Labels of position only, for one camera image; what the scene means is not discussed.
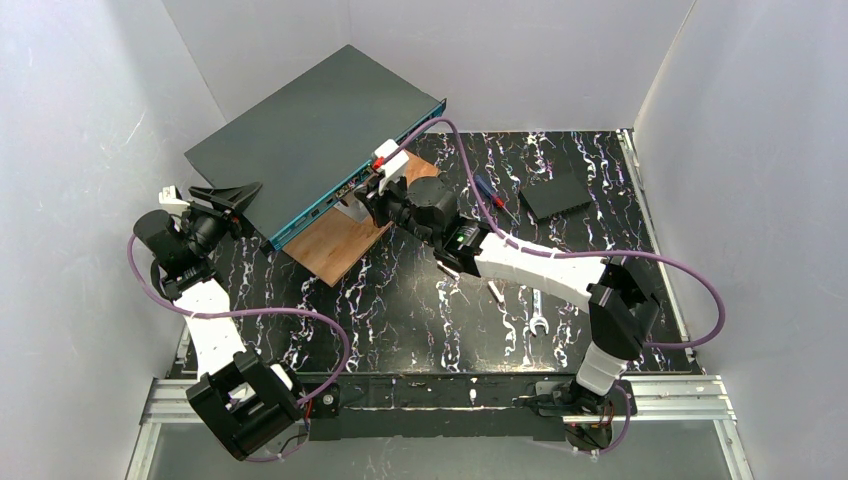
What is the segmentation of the dark teal network switch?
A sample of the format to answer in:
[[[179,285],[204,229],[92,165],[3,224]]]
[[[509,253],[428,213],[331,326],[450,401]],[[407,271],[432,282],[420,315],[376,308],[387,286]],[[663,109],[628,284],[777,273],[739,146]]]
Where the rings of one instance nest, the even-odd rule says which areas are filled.
[[[188,149],[213,187],[262,187],[245,210],[279,251],[362,184],[376,150],[447,106],[346,45]]]

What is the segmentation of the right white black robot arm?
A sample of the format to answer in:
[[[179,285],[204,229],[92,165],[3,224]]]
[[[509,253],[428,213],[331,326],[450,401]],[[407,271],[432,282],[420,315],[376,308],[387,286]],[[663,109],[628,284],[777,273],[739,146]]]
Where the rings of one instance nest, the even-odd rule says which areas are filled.
[[[659,300],[641,264],[625,256],[567,258],[560,251],[503,238],[458,210],[456,195],[438,177],[355,188],[378,226],[393,223],[433,250],[458,274],[522,284],[586,312],[591,342],[570,388],[573,398],[600,398],[636,360],[659,313]]]

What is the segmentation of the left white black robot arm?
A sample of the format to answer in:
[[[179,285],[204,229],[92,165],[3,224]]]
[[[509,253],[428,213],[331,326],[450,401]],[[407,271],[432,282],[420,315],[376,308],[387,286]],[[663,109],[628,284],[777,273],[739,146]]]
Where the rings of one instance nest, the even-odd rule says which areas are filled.
[[[133,237],[152,254],[153,296],[184,317],[197,360],[189,405],[218,442],[239,461],[252,459],[305,415],[305,390],[294,372],[269,364],[245,344],[230,312],[230,297],[211,252],[230,235],[252,228],[243,218],[259,182],[233,188],[192,187],[185,200],[174,186],[159,193],[160,206],[142,215]]]

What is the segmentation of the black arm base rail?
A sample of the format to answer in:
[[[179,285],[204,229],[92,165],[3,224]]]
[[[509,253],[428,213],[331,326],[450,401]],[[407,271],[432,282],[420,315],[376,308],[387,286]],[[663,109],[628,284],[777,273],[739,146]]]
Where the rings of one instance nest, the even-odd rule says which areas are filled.
[[[314,442],[365,438],[525,437],[563,441],[563,420],[523,404],[539,382],[571,374],[343,373],[318,395],[310,414]]]

